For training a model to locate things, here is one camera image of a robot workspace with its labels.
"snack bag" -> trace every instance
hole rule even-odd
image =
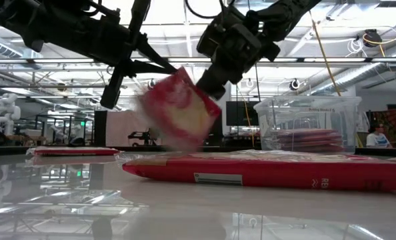
[[[164,144],[176,150],[192,151],[203,144],[220,108],[180,68],[139,96],[139,105],[150,124],[164,138]]]

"plastic storage bin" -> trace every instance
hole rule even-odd
[[[262,150],[353,153],[360,97],[276,96],[256,104]]]

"red bag in bin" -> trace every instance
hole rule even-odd
[[[396,161],[285,151],[115,156],[124,171],[162,181],[256,187],[396,190]]]
[[[151,124],[160,130],[164,143],[179,150],[203,144],[220,108],[199,90],[182,67],[139,97]]]

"ceiling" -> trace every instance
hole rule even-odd
[[[250,1],[250,6],[254,10],[262,9],[269,6],[273,1]],[[384,49],[396,45],[396,7],[383,7],[379,5],[378,0],[372,1],[356,1],[360,3],[351,5],[347,11],[340,14],[334,21],[325,20],[326,14],[335,6],[335,1],[322,1],[318,6],[312,10],[314,20],[320,22],[318,26],[319,34],[323,43],[323,48],[328,57],[360,57],[362,52],[358,54],[350,54],[348,45],[351,44],[352,39],[356,36],[362,37],[365,29],[376,29],[382,36],[384,41],[394,41],[385,44]],[[115,9],[121,9],[121,24],[128,24],[131,18],[131,6],[133,0],[116,1],[103,0],[104,6]],[[220,6],[216,0],[190,0],[191,7],[202,15],[216,15],[220,11]],[[243,13],[248,10],[246,1],[237,1],[236,7]],[[167,10],[167,1],[152,0],[151,8],[149,10],[146,21],[144,22],[141,31],[146,33],[152,47],[163,57],[181,57],[185,58],[181,63],[174,63],[175,67],[184,66],[194,82],[202,76],[206,67],[209,64],[200,64],[190,58],[202,57],[197,51],[196,46],[199,37],[204,32],[208,19],[200,19],[184,8],[183,0],[170,0],[169,11]],[[279,57],[322,57],[319,44],[315,37],[311,37],[307,41],[300,42],[300,39],[309,33],[312,33],[311,18],[309,14],[302,17],[296,28],[292,30],[286,40],[278,42],[281,48]],[[2,27],[0,27],[0,39],[7,45],[14,49],[24,49],[21,38]],[[368,56],[379,55],[380,48],[364,47],[363,51]],[[48,59],[70,59],[83,58],[77,53],[58,47],[54,44],[45,44],[42,52],[43,58]],[[337,67],[333,66],[333,72],[342,71],[346,67],[358,67],[354,65]],[[105,67],[92,64],[42,64],[41,69],[36,71],[22,65],[1,65],[0,70],[8,71],[9,74],[21,77],[26,81],[39,80],[41,85],[54,85],[64,83],[66,85],[104,85],[110,79],[110,71],[107,72]],[[250,81],[243,81],[240,84],[239,91],[242,95],[257,94],[256,79],[259,80],[259,91],[262,95],[279,95],[289,91],[289,82],[292,79],[298,79],[302,82],[308,83],[306,87],[313,85],[313,78],[318,74],[326,74],[326,68],[321,63],[319,65],[259,65],[256,70],[252,68],[248,73],[243,75],[243,78]],[[165,76],[161,74],[139,74],[137,82],[131,79],[124,79],[121,90],[121,95],[132,96],[140,92],[138,85],[146,87],[150,80],[158,81]],[[7,85],[13,85],[12,82],[6,82]],[[90,95],[99,96],[103,92],[103,88],[92,89],[67,89],[60,92],[56,89],[42,89],[39,93],[34,91],[35,95],[69,95],[74,96],[79,92],[86,92]],[[232,94],[236,94],[236,88],[232,88]],[[51,103],[60,103],[53,99],[48,99]],[[82,106],[93,108],[95,105],[89,104],[89,101],[83,101]],[[132,107],[132,99],[125,98],[119,102],[120,109],[128,109]]]

